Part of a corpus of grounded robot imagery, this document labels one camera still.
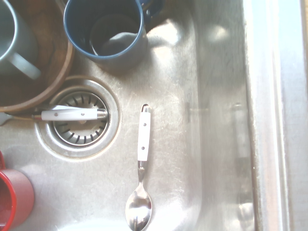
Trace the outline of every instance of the red cup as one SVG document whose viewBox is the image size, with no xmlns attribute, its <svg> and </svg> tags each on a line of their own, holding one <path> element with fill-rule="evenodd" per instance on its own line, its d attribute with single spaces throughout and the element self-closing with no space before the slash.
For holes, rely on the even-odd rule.
<svg viewBox="0 0 308 231">
<path fill-rule="evenodd" d="M 6 169 L 0 152 L 0 231 L 7 231 L 23 223 L 34 203 L 33 188 L 19 171 Z"/>
</svg>

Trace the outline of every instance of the sink drain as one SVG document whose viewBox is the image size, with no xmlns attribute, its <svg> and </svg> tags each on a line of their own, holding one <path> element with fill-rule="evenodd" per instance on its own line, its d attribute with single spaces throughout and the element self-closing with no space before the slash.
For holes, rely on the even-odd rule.
<svg viewBox="0 0 308 231">
<path fill-rule="evenodd" d="M 95 94 L 78 91 L 66 95 L 59 105 L 107 110 L 103 101 Z M 83 121 L 55 121 L 53 128 L 56 134 L 66 143 L 85 146 L 96 142 L 108 128 L 108 118 Z"/>
<path fill-rule="evenodd" d="M 61 159 L 81 161 L 100 154 L 111 143 L 119 128 L 118 104 L 109 90 L 94 77 L 68 77 L 49 101 L 54 105 L 104 109 L 105 119 L 37 123 L 37 136 L 50 153 Z"/>
</svg>

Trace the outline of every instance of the mug handle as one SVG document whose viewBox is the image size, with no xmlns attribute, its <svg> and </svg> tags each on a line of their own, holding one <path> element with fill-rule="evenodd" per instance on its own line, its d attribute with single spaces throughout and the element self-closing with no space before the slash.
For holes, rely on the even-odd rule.
<svg viewBox="0 0 308 231">
<path fill-rule="evenodd" d="M 146 23 L 156 16 L 164 7 L 166 0 L 139 0 Z"/>
<path fill-rule="evenodd" d="M 2 152 L 0 151 L 0 170 L 5 169 L 4 158 Z"/>
<path fill-rule="evenodd" d="M 18 53 L 14 53 L 8 57 L 8 61 L 10 61 L 11 64 L 13 64 L 17 69 L 33 80 L 36 80 L 40 76 L 40 70 L 38 70 L 33 64 L 29 63 Z"/>
</svg>

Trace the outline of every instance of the wooden bowl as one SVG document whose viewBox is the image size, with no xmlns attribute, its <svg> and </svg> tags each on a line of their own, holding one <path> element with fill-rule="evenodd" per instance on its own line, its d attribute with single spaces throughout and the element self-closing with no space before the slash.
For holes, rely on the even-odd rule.
<svg viewBox="0 0 308 231">
<path fill-rule="evenodd" d="M 10 3 L 36 36 L 39 52 L 35 66 L 41 70 L 41 76 L 36 81 L 23 73 L 0 76 L 0 112 L 29 109 L 52 96 L 68 75 L 75 51 L 64 31 L 62 5 L 55 0 Z"/>
</svg>

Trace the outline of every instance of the cup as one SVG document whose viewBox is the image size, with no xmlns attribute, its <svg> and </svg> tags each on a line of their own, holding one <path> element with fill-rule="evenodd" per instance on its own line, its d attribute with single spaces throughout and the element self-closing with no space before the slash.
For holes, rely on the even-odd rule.
<svg viewBox="0 0 308 231">
<path fill-rule="evenodd" d="M 40 76 L 32 63 L 38 56 L 34 34 L 7 0 L 0 0 L 0 75 L 19 71 L 35 80 Z"/>
<path fill-rule="evenodd" d="M 141 1 L 142 5 L 139 0 L 70 0 L 64 12 L 66 35 L 79 52 L 106 71 L 127 71 L 139 63 L 147 51 L 144 15 L 149 20 L 161 9 L 162 4 L 157 3 L 164 2 Z M 125 41 L 113 43 L 112 52 L 95 52 L 123 32 L 126 35 L 122 42 Z"/>
<path fill-rule="evenodd" d="M 0 152 L 0 231 L 7 231 L 23 223 L 34 203 L 33 188 L 19 171 L 6 169 Z"/>
</svg>

